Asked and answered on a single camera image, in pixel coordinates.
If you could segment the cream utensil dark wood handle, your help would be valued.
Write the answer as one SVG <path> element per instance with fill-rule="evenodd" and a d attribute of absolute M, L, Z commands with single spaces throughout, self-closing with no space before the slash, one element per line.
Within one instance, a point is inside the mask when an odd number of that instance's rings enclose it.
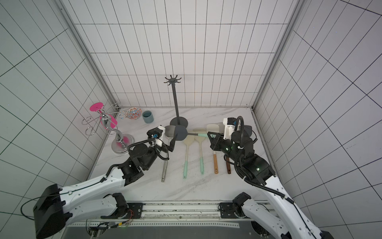
<path fill-rule="evenodd" d="M 221 122 L 221 123 L 218 123 L 218 126 L 219 126 L 219 132 L 221 134 L 224 134 L 224 129 L 225 129 L 224 124 Z M 229 158 L 227 158 L 226 155 L 224 155 L 223 157 L 224 157 L 224 161 L 226 163 L 227 173 L 231 174 L 231 166 L 230 166 Z"/>

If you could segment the grey metal utensil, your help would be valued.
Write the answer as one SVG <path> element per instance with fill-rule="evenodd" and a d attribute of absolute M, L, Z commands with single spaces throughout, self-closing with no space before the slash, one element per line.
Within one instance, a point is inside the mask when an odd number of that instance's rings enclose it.
<path fill-rule="evenodd" d="M 171 141 L 171 139 L 173 139 L 173 135 L 174 135 L 174 126 L 173 125 L 165 126 L 165 136 L 169 140 L 169 142 Z M 168 160 L 165 160 L 163 172 L 162 172 L 162 180 L 161 180 L 162 183 L 165 182 L 167 168 L 168 168 Z"/>

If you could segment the cream spoon mint handle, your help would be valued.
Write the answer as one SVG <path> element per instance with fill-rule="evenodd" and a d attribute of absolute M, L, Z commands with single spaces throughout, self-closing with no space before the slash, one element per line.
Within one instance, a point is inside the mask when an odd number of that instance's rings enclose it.
<path fill-rule="evenodd" d="M 186 154 L 185 154 L 185 164 L 184 164 L 184 171 L 183 171 L 183 179 L 187 178 L 188 174 L 188 157 L 189 157 L 189 147 L 193 144 L 195 140 L 194 135 L 188 135 L 184 140 L 183 143 L 186 145 Z"/>

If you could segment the grey utensil mint handle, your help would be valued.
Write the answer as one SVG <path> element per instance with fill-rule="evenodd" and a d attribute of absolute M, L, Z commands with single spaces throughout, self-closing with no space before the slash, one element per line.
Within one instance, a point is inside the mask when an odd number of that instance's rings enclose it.
<path fill-rule="evenodd" d="M 190 133 L 187 131 L 187 129 L 182 125 L 174 125 L 174 135 L 173 137 L 177 141 L 183 141 L 187 136 L 193 135 L 193 136 L 201 136 L 201 137 L 208 137 L 207 133 Z"/>

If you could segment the cream spatula mint handle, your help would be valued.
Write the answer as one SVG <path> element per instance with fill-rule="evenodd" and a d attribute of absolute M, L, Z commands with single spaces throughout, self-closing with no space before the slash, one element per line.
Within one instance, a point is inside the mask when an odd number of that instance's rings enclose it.
<path fill-rule="evenodd" d="M 206 134 L 206 129 L 205 128 L 194 128 L 193 132 Z M 202 147 L 202 142 L 205 139 L 206 139 L 205 136 L 195 136 L 195 140 L 199 143 L 199 146 L 200 146 L 200 171 L 201 171 L 201 175 L 204 175 L 204 173 L 205 173 L 204 159 L 203 159 L 203 147 Z"/>

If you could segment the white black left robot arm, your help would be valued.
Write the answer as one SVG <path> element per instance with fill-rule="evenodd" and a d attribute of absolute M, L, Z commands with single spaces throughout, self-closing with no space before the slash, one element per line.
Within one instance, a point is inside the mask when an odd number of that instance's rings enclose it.
<path fill-rule="evenodd" d="M 86 219 L 118 219 L 124 217 L 129 206 L 121 189 L 144 175 L 161 152 L 175 148 L 175 139 L 169 145 L 151 138 L 128 146 L 129 158 L 113 164 L 106 174 L 72 186 L 48 186 L 33 207 L 36 237 L 46 239 L 64 227 Z"/>

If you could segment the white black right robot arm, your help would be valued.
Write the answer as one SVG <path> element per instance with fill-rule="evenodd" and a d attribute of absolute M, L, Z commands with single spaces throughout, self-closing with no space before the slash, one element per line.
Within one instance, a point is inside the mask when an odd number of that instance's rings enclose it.
<path fill-rule="evenodd" d="M 273 215 L 245 192 L 232 203 L 238 218 L 250 218 L 276 239 L 331 239 L 332 235 L 319 229 L 296 205 L 284 189 L 270 164 L 253 149 L 253 140 L 246 132 L 235 131 L 230 138 L 208 132 L 211 149 L 223 152 L 233 160 L 234 170 L 245 183 L 261 190 L 273 206 Z"/>

